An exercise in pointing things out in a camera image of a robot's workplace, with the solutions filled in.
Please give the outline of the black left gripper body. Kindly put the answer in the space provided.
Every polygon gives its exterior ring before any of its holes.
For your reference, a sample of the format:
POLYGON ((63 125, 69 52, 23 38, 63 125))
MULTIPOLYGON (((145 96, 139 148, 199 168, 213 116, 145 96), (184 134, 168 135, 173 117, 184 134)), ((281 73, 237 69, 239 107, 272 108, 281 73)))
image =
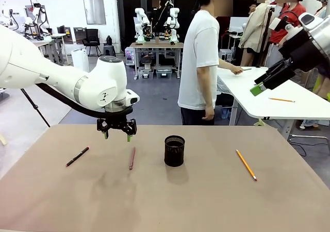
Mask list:
POLYGON ((132 107, 127 107, 122 111, 118 112, 106 112, 105 119, 110 127, 110 129, 123 129, 126 125, 127 115, 133 112, 132 107))

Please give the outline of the person's right hand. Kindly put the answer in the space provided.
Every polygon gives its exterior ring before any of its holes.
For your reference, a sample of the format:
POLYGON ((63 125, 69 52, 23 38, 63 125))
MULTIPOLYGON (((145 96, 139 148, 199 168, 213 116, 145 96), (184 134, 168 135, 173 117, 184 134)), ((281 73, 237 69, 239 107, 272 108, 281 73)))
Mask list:
POLYGON ((202 117, 203 120, 205 121, 211 121, 214 119, 215 116, 215 110, 212 105, 207 105, 205 107, 205 116, 202 117))

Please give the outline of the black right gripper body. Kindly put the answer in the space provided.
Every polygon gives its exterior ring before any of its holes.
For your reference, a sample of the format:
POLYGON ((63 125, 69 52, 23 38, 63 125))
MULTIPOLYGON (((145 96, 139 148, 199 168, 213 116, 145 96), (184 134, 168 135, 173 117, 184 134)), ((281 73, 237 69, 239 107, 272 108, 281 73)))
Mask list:
POLYGON ((300 69, 305 72, 320 68, 322 72, 329 73, 329 60, 309 37, 292 37, 282 45, 279 51, 283 56, 285 68, 292 71, 300 69))

